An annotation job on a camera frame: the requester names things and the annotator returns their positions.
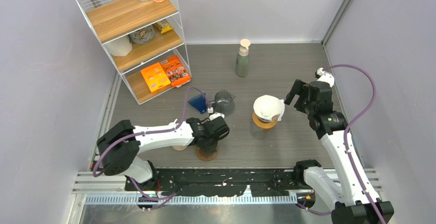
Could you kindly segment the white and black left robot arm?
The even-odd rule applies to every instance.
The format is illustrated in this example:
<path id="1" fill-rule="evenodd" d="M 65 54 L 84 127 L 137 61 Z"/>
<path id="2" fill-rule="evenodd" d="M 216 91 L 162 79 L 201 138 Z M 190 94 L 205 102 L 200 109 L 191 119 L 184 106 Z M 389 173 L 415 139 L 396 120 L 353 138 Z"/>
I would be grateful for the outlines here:
<path id="1" fill-rule="evenodd" d="M 220 140 L 230 132 L 224 115 L 217 113 L 201 120 L 188 118 L 163 126 L 134 126 L 122 120 L 97 140 L 99 159 L 93 167 L 93 176 L 124 175 L 145 190 L 157 186 L 158 177 L 151 162 L 139 154 L 163 147 L 195 146 L 213 154 Z"/>

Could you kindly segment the blue plastic dripper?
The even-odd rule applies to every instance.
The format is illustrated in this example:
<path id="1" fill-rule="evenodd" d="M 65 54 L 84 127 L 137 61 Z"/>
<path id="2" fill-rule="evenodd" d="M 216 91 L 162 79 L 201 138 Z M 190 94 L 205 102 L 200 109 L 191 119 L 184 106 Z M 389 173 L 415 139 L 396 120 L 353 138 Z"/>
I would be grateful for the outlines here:
<path id="1" fill-rule="evenodd" d="M 207 112 L 208 109 L 208 101 L 205 94 L 198 94 L 193 98 L 190 98 L 187 103 L 199 111 L 201 114 Z"/>

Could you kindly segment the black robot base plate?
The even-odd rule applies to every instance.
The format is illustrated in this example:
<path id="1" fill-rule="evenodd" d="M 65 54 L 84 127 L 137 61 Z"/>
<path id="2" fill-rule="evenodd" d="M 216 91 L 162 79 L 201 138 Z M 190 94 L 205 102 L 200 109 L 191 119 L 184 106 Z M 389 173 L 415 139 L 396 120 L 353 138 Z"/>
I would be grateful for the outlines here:
<path id="1" fill-rule="evenodd" d="M 285 196 L 291 190 L 313 188 L 303 182 L 302 173 L 292 169 L 273 168 L 160 168 L 145 182 L 126 176 L 126 191 L 172 194 L 185 197 L 233 197 L 250 191 L 253 197 Z"/>

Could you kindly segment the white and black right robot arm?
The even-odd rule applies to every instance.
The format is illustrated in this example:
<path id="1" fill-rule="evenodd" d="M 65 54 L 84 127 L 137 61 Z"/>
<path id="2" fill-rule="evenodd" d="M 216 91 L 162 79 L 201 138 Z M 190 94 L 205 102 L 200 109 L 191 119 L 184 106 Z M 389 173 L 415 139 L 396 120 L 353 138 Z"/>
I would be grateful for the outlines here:
<path id="1" fill-rule="evenodd" d="M 391 202 L 381 199 L 367 178 L 352 136 L 346 131 L 347 120 L 333 110 L 330 84 L 296 80 L 284 103 L 290 105 L 295 96 L 295 109 L 307 115 L 338 176 L 338 182 L 334 182 L 315 159 L 298 161 L 293 172 L 295 185 L 309 186 L 319 195 L 328 205 L 332 223 L 388 223 L 394 208 Z"/>

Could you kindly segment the white coffee filter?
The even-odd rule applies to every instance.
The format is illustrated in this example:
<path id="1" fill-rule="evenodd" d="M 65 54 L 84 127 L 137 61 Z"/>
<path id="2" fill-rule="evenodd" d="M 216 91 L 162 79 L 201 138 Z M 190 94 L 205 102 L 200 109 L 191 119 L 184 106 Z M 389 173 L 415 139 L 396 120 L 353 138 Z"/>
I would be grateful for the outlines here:
<path id="1" fill-rule="evenodd" d="M 260 96 L 253 104 L 253 111 L 262 122 L 281 121 L 285 111 L 284 100 L 270 95 Z"/>

